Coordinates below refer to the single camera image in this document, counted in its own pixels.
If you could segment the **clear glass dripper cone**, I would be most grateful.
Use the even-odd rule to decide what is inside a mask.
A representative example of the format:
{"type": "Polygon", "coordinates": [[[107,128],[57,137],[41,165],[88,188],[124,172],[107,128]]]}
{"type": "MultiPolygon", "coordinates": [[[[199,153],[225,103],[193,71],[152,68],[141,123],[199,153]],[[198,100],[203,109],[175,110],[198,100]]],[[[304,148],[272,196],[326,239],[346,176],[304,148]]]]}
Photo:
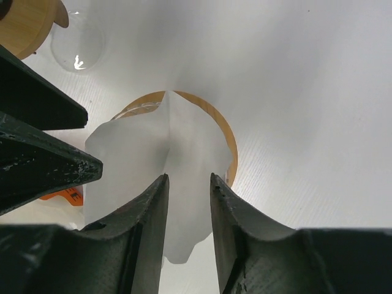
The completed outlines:
{"type": "Polygon", "coordinates": [[[128,105],[115,115],[112,120],[150,113],[156,110],[159,106],[160,102],[146,102],[142,104],[128,105]]]}

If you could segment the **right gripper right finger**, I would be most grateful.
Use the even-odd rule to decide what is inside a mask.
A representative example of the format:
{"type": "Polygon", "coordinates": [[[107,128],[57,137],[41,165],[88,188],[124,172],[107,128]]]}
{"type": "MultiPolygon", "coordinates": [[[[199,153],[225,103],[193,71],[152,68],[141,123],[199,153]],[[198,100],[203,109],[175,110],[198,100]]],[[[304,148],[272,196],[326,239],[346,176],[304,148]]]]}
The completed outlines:
{"type": "Polygon", "coordinates": [[[221,293],[390,293],[389,228],[287,227],[210,177],[221,293]]]}

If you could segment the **clear glass carafe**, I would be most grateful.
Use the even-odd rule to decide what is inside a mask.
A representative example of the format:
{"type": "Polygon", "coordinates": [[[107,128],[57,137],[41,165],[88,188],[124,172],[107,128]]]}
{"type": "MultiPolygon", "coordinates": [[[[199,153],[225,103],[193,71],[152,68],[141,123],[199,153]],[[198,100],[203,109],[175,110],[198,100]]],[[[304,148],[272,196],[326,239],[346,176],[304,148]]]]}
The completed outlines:
{"type": "Polygon", "coordinates": [[[66,71],[83,74],[101,59],[104,33],[97,20],[85,10],[68,12],[69,26],[56,25],[51,32],[50,49],[55,61],[66,71]]]}

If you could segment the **orange coffee filter pack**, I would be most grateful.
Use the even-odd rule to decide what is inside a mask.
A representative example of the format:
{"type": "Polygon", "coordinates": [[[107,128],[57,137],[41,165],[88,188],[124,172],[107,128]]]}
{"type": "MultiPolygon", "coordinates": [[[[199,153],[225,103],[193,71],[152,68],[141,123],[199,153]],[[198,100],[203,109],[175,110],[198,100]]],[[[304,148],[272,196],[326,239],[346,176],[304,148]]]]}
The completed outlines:
{"type": "Polygon", "coordinates": [[[49,200],[57,196],[65,198],[72,206],[83,206],[83,194],[74,187],[61,190],[52,194],[46,194],[44,196],[41,196],[40,199],[49,200]]]}

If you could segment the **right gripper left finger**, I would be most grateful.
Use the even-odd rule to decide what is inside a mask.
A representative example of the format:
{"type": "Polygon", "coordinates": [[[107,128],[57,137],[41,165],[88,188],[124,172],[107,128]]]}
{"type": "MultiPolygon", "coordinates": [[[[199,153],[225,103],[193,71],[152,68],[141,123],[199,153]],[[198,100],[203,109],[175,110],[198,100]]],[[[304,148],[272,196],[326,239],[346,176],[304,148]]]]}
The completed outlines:
{"type": "Polygon", "coordinates": [[[169,178],[82,230],[1,226],[2,293],[157,293],[169,178]]]}

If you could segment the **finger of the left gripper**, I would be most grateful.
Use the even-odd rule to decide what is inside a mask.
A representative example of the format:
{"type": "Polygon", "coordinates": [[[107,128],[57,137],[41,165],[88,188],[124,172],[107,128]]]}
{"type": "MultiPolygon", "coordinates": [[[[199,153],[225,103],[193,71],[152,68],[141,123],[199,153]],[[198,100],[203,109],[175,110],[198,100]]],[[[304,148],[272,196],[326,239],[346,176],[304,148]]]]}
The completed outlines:
{"type": "Polygon", "coordinates": [[[99,159],[1,113],[1,214],[96,181],[102,172],[99,159]]]}
{"type": "Polygon", "coordinates": [[[1,47],[1,111],[40,130],[82,129],[86,109],[1,47]]]}

